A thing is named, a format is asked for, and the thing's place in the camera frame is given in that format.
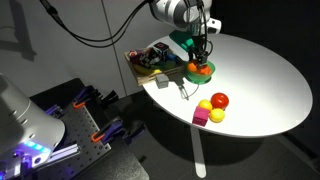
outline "purple block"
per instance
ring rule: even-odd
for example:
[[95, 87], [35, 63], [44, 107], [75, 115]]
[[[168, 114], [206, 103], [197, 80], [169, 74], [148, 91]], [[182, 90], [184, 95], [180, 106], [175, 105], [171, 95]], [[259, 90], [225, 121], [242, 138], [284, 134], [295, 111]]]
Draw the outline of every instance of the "purple block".
[[205, 126], [207, 124], [209, 114], [210, 110], [197, 106], [193, 114], [192, 124]]

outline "yellow ball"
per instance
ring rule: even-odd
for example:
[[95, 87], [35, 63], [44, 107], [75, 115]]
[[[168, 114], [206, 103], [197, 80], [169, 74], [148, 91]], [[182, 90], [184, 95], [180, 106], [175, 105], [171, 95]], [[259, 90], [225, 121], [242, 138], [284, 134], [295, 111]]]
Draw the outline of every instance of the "yellow ball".
[[212, 110], [212, 104], [209, 100], [203, 99], [199, 102], [198, 104], [199, 107], [204, 108], [204, 109], [208, 109], [209, 111]]
[[220, 108], [216, 108], [210, 111], [209, 119], [212, 122], [219, 123], [224, 119], [224, 117], [225, 117], [225, 113]]

